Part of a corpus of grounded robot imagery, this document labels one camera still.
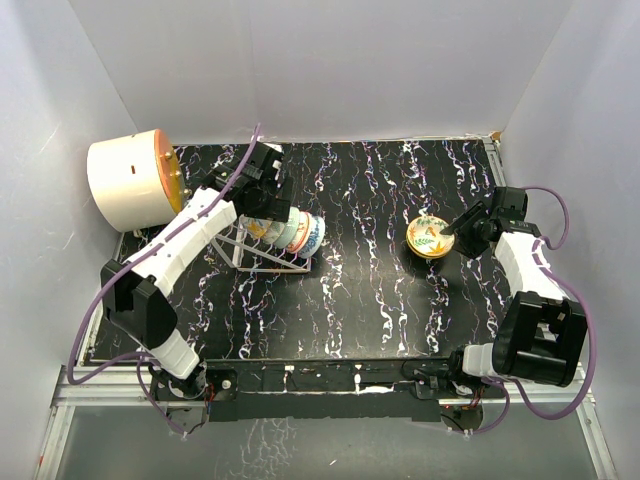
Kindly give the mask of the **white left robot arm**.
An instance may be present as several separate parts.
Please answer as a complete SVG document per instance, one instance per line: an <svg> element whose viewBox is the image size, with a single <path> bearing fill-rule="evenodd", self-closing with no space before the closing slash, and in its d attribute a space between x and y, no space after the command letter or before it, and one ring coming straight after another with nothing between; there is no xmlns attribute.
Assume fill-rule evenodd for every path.
<svg viewBox="0 0 640 480"><path fill-rule="evenodd" d="M182 397L206 387L202 361L177 328L169 302L176 282L217 234L241 217L285 222L292 182L283 150L254 142L238 161L214 167L183 210L143 249L101 271L103 316L148 352Z"/></svg>

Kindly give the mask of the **white wire dish rack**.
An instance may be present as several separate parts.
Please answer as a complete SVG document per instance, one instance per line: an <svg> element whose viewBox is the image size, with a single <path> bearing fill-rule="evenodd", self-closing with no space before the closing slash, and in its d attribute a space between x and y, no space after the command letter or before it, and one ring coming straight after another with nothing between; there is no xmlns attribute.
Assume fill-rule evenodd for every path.
<svg viewBox="0 0 640 480"><path fill-rule="evenodd" d="M217 234L211 241L226 264L244 273L306 274L311 271L311 259L299 258L297 253L276 248L272 242L283 228L281 222L271 225L259 240L253 239L240 219L227 234Z"/></svg>

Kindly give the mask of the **orange leaf pattern bowl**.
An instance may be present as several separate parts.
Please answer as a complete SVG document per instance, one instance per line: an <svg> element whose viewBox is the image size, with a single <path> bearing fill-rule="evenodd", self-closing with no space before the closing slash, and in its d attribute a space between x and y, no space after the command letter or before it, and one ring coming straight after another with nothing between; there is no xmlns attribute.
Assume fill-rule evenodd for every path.
<svg viewBox="0 0 640 480"><path fill-rule="evenodd" d="M406 231L407 244L423 253L436 253L441 249L453 249L455 236L441 235L449 224L439 217L423 215L412 220Z"/></svg>

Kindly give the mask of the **yellow sun pattern bowl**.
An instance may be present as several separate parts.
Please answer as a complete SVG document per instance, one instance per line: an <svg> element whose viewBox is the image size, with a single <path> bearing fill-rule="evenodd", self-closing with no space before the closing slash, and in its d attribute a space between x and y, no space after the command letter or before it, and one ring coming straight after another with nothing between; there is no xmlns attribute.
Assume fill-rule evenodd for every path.
<svg viewBox="0 0 640 480"><path fill-rule="evenodd" d="M412 244L408 245L408 248L410 249L410 251L417 255L420 258L426 259L426 260L436 260L436 259L440 259L445 257L446 255L448 255L451 252L451 248L446 248L446 249L441 249L440 251L437 251L436 253L423 253L418 251Z"/></svg>

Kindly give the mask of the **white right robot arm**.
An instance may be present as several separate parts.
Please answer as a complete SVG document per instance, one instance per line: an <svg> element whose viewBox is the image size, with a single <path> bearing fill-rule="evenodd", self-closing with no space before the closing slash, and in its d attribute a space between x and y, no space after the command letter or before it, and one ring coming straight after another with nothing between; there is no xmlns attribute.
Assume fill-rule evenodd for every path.
<svg viewBox="0 0 640 480"><path fill-rule="evenodd" d="M565 387L574 378L587 335L583 307L549 278L538 227L525 220L525 190L497 187L445 228L453 250L477 258L490 249L507 278L511 302L491 343L467 345L450 359L447 388L466 397L482 377L515 377Z"/></svg>

